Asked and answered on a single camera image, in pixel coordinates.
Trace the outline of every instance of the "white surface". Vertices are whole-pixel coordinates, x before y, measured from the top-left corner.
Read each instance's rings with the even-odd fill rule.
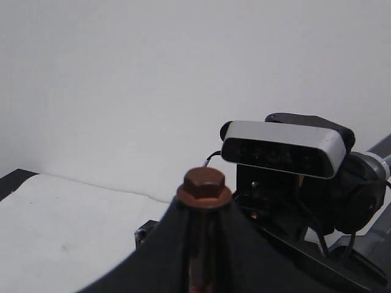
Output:
[[[228,120],[391,129],[389,0],[0,0],[0,175],[169,200]],[[215,160],[235,189],[235,167]]]
[[[48,175],[0,202],[0,292],[70,293],[134,250],[134,232],[167,204]]]

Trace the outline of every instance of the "copper bolt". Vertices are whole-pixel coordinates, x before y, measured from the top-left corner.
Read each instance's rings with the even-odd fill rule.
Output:
[[[215,209],[226,205],[232,193],[225,186],[225,176],[219,170],[208,167],[191,169],[177,190],[177,198],[187,206]]]

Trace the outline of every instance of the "black cable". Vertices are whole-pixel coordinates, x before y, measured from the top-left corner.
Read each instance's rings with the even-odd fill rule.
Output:
[[[328,258],[329,257],[329,248],[327,247],[326,240],[324,239],[324,234],[323,234],[322,227],[321,227],[319,221],[312,214],[312,212],[305,206],[305,204],[301,202],[301,200],[299,199],[299,196],[298,196],[298,192],[296,192],[296,201],[298,202],[300,207],[304,210],[304,212],[306,212],[307,215],[310,217],[310,220],[312,221],[312,224],[314,226],[313,227],[314,228],[314,232],[318,236],[319,243],[320,243],[320,246],[322,248],[322,255],[325,258]]]
[[[353,251],[353,246],[354,246],[354,242],[355,241],[356,241],[356,232],[354,232],[354,233],[352,233],[352,235],[350,235],[349,244],[346,247],[345,252],[343,253],[342,258],[341,258],[339,264],[341,264],[343,266],[346,264],[347,260],[349,259],[350,254]]]
[[[215,151],[213,154],[211,154],[210,156],[207,157],[205,163],[203,163],[203,166],[204,167],[207,167],[209,165],[209,162],[210,160],[212,159],[212,157],[214,156],[221,156],[221,151]]]

